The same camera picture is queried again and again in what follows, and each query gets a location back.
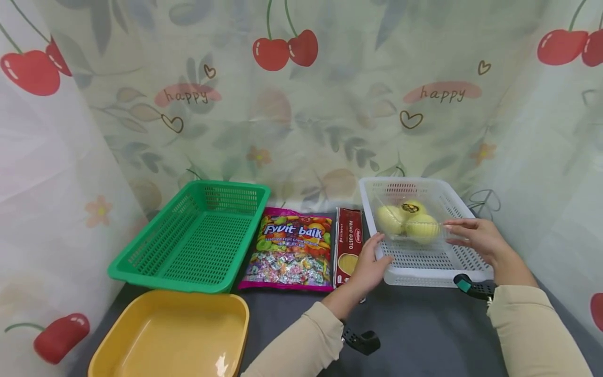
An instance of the green plastic basket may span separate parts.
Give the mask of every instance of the green plastic basket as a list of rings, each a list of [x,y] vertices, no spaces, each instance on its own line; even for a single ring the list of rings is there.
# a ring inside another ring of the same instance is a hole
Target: green plastic basket
[[[109,265],[109,276],[182,292],[230,291],[270,188],[188,183]]]

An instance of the beige sleeve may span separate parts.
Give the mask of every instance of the beige sleeve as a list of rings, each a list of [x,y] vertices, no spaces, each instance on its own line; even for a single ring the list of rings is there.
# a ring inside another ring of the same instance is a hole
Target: beige sleeve
[[[343,324],[315,303],[253,361],[241,377],[315,377],[339,358]]]
[[[488,316],[510,377],[592,376],[576,342],[538,288],[496,288]]]

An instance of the wrapped candy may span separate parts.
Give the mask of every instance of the wrapped candy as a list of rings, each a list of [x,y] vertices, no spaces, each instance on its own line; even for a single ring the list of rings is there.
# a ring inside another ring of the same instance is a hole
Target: wrapped candy
[[[239,289],[332,291],[331,225],[328,217],[266,208]]]

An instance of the hand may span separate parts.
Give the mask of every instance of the hand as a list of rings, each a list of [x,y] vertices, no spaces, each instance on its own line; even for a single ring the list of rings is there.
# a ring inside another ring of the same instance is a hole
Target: hand
[[[377,233],[368,239],[358,256],[358,262],[350,280],[324,298],[323,305],[336,318],[346,319],[354,306],[383,279],[387,266],[394,260],[392,256],[388,255],[375,261],[375,247],[383,237],[383,234]]]
[[[356,268],[346,283],[356,290],[363,292],[363,297],[379,285],[385,274],[387,266],[394,261],[394,257],[386,255],[378,261],[375,261],[375,248],[384,238],[383,233],[373,235],[364,244]]]
[[[449,238],[446,242],[475,249],[487,264],[493,265],[504,255],[515,253],[492,221],[457,218],[445,221],[444,226],[450,233],[465,238]]]
[[[452,234],[465,239],[449,238],[451,245],[473,248],[494,268],[494,282],[498,285],[527,285],[538,288],[538,283],[511,246],[500,235],[492,221],[480,218],[457,218],[444,222]]]

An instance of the red pasta box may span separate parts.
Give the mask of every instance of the red pasta box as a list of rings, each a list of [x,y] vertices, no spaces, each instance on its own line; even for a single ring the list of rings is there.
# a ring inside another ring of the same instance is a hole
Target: red pasta box
[[[333,258],[333,287],[347,283],[362,251],[362,212],[337,209],[337,242]]]

